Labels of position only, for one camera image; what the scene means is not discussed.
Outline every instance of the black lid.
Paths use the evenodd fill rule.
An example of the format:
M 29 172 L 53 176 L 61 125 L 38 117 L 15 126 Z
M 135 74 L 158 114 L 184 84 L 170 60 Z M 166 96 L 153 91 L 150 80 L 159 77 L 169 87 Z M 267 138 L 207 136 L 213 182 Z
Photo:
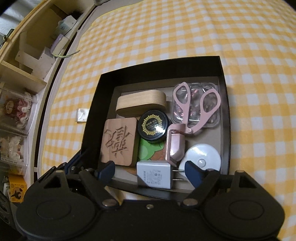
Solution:
M 145 112 L 138 122 L 140 136 L 148 142 L 157 142 L 166 137 L 169 126 L 167 115 L 160 110 Z

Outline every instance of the pink handle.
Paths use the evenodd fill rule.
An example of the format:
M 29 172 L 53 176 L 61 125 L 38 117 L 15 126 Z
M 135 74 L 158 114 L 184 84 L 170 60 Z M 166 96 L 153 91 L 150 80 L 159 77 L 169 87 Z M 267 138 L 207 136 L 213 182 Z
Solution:
M 173 131 L 178 131 L 181 134 L 184 134 L 186 131 L 187 125 L 185 124 L 171 124 L 168 127 L 168 132 L 167 132 L 167 139 L 166 139 L 166 151 L 165 151 L 165 160 L 171 164 L 174 167 L 177 167 L 177 161 L 175 161 L 173 158 L 170 156 L 170 147 L 171 147 L 171 141 L 172 141 L 172 132 Z
M 185 87 L 186 90 L 187 90 L 187 102 L 185 104 L 181 103 L 177 96 L 176 96 L 176 93 L 179 89 L 181 89 L 182 87 Z M 190 101 L 191 101 L 191 92 L 190 92 L 190 88 L 188 86 L 188 84 L 186 82 L 183 82 L 181 84 L 179 84 L 173 91 L 173 98 L 175 100 L 175 102 L 178 104 L 178 106 L 180 106 L 180 108 L 182 109 L 183 111 L 183 120 L 182 120 L 182 123 L 183 124 L 188 124 L 188 116 L 189 116 L 189 107 L 190 107 Z
M 214 93 L 216 95 L 217 104 L 211 111 L 205 112 L 203 108 L 204 98 L 210 93 Z M 200 121 L 191 128 L 192 132 L 195 133 L 199 131 L 207 123 L 207 121 L 215 113 L 215 111 L 219 109 L 220 105 L 221 105 L 221 97 L 215 89 L 210 89 L 207 92 L 205 92 L 200 98 Z

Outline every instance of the yellow checkered tablecloth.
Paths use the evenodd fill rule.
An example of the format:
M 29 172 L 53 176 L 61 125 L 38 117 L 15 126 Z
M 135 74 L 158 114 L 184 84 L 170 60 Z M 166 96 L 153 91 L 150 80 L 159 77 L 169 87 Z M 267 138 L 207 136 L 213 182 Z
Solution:
M 102 73 L 219 55 L 230 103 L 231 172 L 247 171 L 280 202 L 286 213 L 280 237 L 296 240 L 295 30 L 296 14 L 282 0 L 144 0 L 99 17 L 82 36 L 52 106 L 42 173 L 80 149 L 85 124 L 75 122 L 76 109 L 90 107 Z

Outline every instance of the open box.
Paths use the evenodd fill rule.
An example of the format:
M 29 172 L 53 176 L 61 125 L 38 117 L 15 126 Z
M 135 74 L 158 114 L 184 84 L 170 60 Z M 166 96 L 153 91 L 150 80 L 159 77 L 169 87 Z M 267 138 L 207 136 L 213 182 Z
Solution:
M 215 128 L 204 128 L 197 136 L 186 137 L 186 149 L 196 143 L 207 143 L 221 155 L 221 173 L 227 174 L 230 162 L 230 116 L 226 83 L 219 56 L 169 59 L 135 65 L 102 74 L 94 94 L 82 141 L 81 153 L 90 150 L 83 164 L 97 168 L 106 119 L 119 118 L 115 108 L 121 95 L 149 89 L 166 93 L 167 114 L 171 118 L 172 91 L 181 82 L 211 82 L 221 96 L 220 123 Z M 115 176 L 108 184 L 113 188 L 139 195 L 181 201 L 194 187 L 189 182 L 178 182 L 173 189 L 154 189 L 137 186 L 137 177 L 116 166 Z

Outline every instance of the oval wooden box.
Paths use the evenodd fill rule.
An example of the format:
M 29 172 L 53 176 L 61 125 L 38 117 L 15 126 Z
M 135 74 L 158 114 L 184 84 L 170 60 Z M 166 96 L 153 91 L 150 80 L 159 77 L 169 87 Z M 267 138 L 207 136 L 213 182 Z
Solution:
M 120 96 L 116 113 L 123 117 L 138 117 L 148 110 L 166 109 L 166 95 L 159 90 L 148 90 Z

